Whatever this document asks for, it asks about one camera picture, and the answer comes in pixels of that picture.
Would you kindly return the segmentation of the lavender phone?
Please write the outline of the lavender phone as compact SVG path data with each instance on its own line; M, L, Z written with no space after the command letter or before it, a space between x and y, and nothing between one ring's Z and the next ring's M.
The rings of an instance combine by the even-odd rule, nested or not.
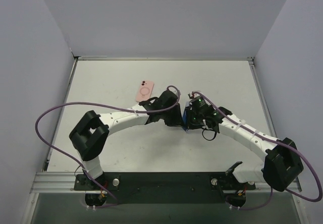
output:
M184 126L184 130L185 131L188 131L189 130L189 111L190 111L190 104L189 102L187 101L186 104L185 104L185 108L184 108L184 112L183 112L183 122L185 124Z

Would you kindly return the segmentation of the pink phone case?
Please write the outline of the pink phone case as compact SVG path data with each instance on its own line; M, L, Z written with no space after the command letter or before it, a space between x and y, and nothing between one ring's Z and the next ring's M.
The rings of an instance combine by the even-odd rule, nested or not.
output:
M135 97L136 102L142 102L150 99L153 87L154 83L152 81L143 80L140 83L140 87Z

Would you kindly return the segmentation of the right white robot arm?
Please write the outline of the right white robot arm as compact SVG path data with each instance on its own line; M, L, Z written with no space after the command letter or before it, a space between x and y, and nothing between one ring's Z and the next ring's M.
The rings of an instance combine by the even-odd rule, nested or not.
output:
M214 108L202 96L190 96L183 118L188 130L202 129L228 136L262 160L256 166L238 164L232 174L239 183L267 183L283 192L304 169L300 156L291 150L296 148L291 139L280 140L260 132L226 108Z

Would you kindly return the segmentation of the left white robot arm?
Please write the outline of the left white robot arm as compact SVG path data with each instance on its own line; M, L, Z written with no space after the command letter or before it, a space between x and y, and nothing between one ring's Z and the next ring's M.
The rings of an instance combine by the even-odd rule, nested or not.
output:
M93 110L86 112L69 134L81 158L83 171L88 174L85 183L94 190L103 185L103 170L99 155L108 136L130 127L160 120L170 127L183 126L179 98L180 93L167 89L159 97L142 101L126 111L101 115Z

